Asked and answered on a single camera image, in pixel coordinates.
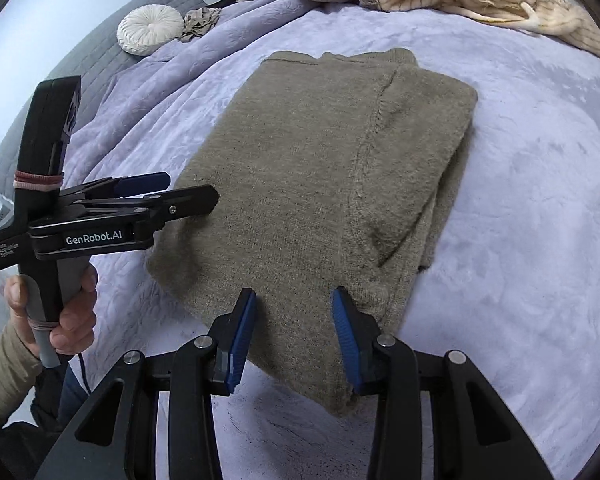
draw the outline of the lavender plush blanket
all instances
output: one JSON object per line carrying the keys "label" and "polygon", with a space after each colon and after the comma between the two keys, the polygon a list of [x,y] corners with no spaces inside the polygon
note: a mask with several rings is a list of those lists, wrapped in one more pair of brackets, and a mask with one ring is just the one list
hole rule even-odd
{"label": "lavender plush blanket", "polygon": [[[314,5],[231,6],[203,38],[167,44],[120,73],[94,120],[74,134],[67,184],[152,171],[177,177],[275,51],[403,47],[423,68],[469,83],[479,95],[472,152],[397,336],[425,352],[467,352],[557,480],[573,479],[600,442],[600,60],[433,10]],[[205,330],[158,289],[145,257],[93,259],[102,280],[96,343],[85,355],[91,386],[126,350],[172,351]],[[167,467],[164,402],[158,478]],[[247,366],[214,413],[228,479],[365,477],[373,406],[332,418]]]}

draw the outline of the round white cushion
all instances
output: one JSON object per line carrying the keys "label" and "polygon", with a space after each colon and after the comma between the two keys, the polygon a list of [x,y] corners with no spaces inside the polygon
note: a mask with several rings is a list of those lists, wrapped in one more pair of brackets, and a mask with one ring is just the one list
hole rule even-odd
{"label": "round white cushion", "polygon": [[184,20],[173,7],[145,5],[132,10],[118,25],[122,50],[136,56],[149,56],[184,30]]}

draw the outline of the device handle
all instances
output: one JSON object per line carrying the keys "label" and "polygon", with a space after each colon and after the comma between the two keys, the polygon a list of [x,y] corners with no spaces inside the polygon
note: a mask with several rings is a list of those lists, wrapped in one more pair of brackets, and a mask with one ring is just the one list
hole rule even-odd
{"label": "device handle", "polygon": [[60,260],[59,265],[57,261],[30,261],[18,266],[27,284],[26,311],[45,368],[61,364],[49,334],[58,325],[64,305],[80,292],[80,281],[89,260],[90,256],[82,256]]}

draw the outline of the finger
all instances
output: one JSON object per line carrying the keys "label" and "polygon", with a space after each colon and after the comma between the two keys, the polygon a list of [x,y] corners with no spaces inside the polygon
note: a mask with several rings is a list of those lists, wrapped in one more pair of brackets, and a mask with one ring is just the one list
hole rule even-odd
{"label": "finger", "polygon": [[89,264],[87,268],[84,270],[82,274],[82,278],[80,279],[80,286],[82,290],[86,290],[87,292],[93,292],[96,290],[96,286],[98,285],[98,271],[94,266]]}
{"label": "finger", "polygon": [[93,307],[97,299],[98,293],[95,291],[82,290],[78,292],[60,313],[60,326],[68,332],[78,328],[93,314]]}
{"label": "finger", "polygon": [[85,337],[80,339],[80,341],[75,342],[74,344],[65,346],[62,349],[56,349],[56,351],[59,354],[64,354],[64,355],[76,355],[76,354],[79,354],[80,352],[84,352],[87,348],[89,348],[93,344],[94,340],[95,340],[95,335],[93,333],[93,330],[91,330]]}
{"label": "finger", "polygon": [[29,295],[27,294],[27,283],[22,276],[10,276],[4,284],[4,299],[14,310],[16,316],[26,317],[27,313],[24,307],[27,304]]}
{"label": "finger", "polygon": [[61,326],[57,326],[50,334],[51,344],[58,351],[71,353],[71,350],[77,343],[93,333],[96,322],[96,315],[92,312],[89,318],[73,331],[65,330]]}

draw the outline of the beige sleeve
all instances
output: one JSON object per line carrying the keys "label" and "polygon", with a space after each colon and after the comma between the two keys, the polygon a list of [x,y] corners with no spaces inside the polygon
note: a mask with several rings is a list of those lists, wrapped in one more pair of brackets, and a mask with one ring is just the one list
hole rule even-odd
{"label": "beige sleeve", "polygon": [[0,426],[21,405],[41,371],[40,360],[7,323],[0,334]]}

